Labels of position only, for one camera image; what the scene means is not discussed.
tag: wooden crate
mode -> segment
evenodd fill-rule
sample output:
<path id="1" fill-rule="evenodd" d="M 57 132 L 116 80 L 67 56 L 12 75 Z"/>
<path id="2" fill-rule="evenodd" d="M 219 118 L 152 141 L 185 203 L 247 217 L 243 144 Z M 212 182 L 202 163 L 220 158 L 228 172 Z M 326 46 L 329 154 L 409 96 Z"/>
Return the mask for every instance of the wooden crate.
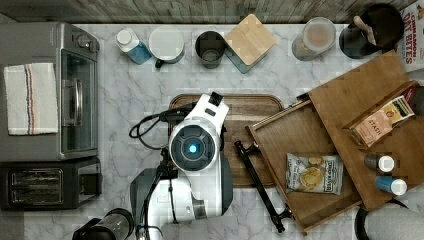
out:
<path id="1" fill-rule="evenodd" d="M 248 126 L 278 190 L 305 234 L 356 205 L 362 203 L 361 207 L 372 210 L 395 197 L 376 187 L 378 173 L 363 161 L 367 153 L 393 156 L 396 167 L 392 175 L 405 180 L 408 189 L 424 182 L 424 117 L 408 119 L 366 150 L 352 139 L 348 129 L 413 84 L 399 57 L 391 51 L 313 89 L 301 104 Z M 288 152 L 305 156 L 339 154 L 346 170 L 342 194 L 287 194 Z"/>

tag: gray wall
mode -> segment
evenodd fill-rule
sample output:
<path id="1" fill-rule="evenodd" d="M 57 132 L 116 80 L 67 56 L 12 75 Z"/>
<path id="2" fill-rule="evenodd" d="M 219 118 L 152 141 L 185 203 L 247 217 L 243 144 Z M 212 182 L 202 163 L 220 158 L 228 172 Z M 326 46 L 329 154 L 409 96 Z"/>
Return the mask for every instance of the gray wall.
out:
<path id="1" fill-rule="evenodd" d="M 1 0 L 17 21 L 71 23 L 238 23 L 255 13 L 263 23 L 303 23 L 327 17 L 350 22 L 374 3 L 403 9 L 416 0 Z"/>
<path id="2" fill-rule="evenodd" d="M 11 22 L 16 22 L 16 21 L 0 13 L 0 23 L 11 23 Z"/>

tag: black knob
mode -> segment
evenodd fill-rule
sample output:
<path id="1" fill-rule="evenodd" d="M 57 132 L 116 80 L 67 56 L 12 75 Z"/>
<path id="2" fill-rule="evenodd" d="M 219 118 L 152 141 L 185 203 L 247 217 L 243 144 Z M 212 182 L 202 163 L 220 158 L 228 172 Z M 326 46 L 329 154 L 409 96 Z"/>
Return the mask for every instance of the black knob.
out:
<path id="1" fill-rule="evenodd" d="M 90 48 L 91 40 L 87 35 L 79 35 L 77 38 L 78 46 L 81 48 Z"/>
<path id="2" fill-rule="evenodd" d="M 91 41 L 89 49 L 91 52 L 98 52 L 100 47 L 99 44 L 96 43 L 96 41 Z"/>

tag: bottle cap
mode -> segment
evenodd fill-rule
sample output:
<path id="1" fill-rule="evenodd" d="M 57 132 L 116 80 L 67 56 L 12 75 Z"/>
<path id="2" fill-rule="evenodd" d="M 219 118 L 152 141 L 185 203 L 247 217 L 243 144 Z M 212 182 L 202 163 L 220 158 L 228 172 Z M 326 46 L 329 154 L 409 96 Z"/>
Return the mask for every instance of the bottle cap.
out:
<path id="1" fill-rule="evenodd" d="M 123 52 L 129 52 L 139 44 L 139 40 L 131 28 L 124 28 L 116 35 L 116 43 Z"/>
<path id="2" fill-rule="evenodd" d="M 392 182 L 390 189 L 392 190 L 393 194 L 400 196 L 406 193 L 408 185 L 402 179 L 396 179 Z"/>
<path id="3" fill-rule="evenodd" d="M 395 167 L 395 161 L 390 156 L 382 156 L 378 160 L 378 168 L 383 172 L 390 172 Z"/>

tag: black mug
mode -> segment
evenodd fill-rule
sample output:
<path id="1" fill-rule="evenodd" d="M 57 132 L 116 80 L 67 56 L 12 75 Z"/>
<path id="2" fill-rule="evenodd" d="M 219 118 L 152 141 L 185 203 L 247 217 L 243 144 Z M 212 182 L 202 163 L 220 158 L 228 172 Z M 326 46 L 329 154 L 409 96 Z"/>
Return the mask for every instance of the black mug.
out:
<path id="1" fill-rule="evenodd" d="M 225 40 L 221 34 L 207 31 L 197 38 L 195 48 L 203 66 L 213 69 L 219 66 L 224 55 Z"/>
<path id="2" fill-rule="evenodd" d="M 389 4 L 372 5 L 360 17 L 373 29 L 376 45 L 368 41 L 365 31 L 351 23 L 339 37 L 340 49 L 350 58 L 360 59 L 378 50 L 389 51 L 403 36 L 402 16 Z"/>

